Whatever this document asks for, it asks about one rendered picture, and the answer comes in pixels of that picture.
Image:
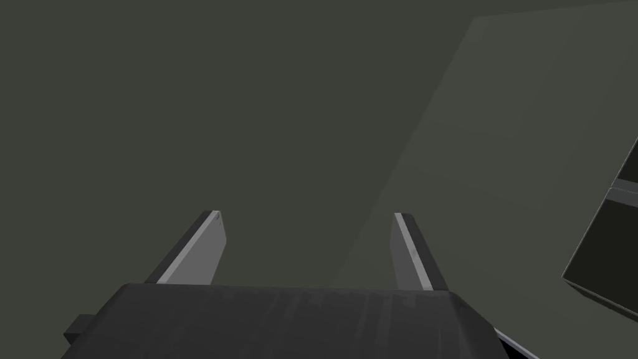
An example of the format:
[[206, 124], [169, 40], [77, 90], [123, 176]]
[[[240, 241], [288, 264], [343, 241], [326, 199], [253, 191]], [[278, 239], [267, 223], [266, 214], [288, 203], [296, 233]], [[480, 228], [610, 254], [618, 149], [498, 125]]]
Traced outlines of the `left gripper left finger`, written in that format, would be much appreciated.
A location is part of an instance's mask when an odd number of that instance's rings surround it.
[[210, 285], [227, 244], [220, 211], [204, 211], [162, 259], [146, 284]]

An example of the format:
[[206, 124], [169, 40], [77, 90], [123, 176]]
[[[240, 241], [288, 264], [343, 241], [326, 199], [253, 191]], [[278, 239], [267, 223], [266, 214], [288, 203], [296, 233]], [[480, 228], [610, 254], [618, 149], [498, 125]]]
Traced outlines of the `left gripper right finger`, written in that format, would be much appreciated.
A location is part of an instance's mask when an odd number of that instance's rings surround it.
[[449, 289], [413, 215], [393, 214], [389, 248], [399, 290]]

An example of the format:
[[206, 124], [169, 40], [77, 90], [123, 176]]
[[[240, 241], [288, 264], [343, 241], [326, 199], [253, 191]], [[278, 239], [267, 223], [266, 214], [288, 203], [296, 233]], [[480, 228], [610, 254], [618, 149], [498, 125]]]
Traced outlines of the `black box-shaped appliance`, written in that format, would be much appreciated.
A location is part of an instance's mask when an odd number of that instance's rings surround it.
[[638, 139], [562, 278], [583, 296], [638, 322]]

